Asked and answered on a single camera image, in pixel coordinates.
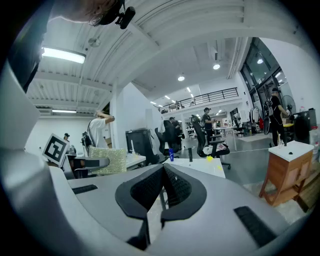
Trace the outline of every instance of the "person in white shirt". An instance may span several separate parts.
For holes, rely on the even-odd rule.
[[[96,119],[93,119],[89,125],[89,135],[96,148],[109,148],[105,138],[102,135],[102,131],[107,127],[107,124],[113,122],[114,120],[115,117],[112,115],[102,113],[101,111],[96,112]]]

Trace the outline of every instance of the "fan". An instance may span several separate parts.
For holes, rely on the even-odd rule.
[[[287,110],[289,110],[290,112],[290,116],[294,113],[296,113],[296,104],[294,99],[289,96],[289,95],[285,95],[282,97],[282,103],[283,103],[283,107]]]

